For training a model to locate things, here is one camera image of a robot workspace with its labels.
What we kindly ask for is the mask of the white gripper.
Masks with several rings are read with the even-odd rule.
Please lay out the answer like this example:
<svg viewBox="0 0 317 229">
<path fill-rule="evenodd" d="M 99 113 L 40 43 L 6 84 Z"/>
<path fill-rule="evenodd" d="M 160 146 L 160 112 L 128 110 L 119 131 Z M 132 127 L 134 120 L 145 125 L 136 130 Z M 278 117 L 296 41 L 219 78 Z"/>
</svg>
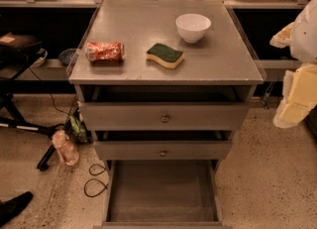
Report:
<svg viewBox="0 0 317 229">
<path fill-rule="evenodd" d="M 297 126 L 317 105 L 317 0 L 310 0 L 291 22 L 269 41 L 273 47 L 290 46 L 290 53 L 303 64 L 296 71 L 287 70 L 283 78 L 282 100 L 273 124 L 278 128 Z"/>
</svg>

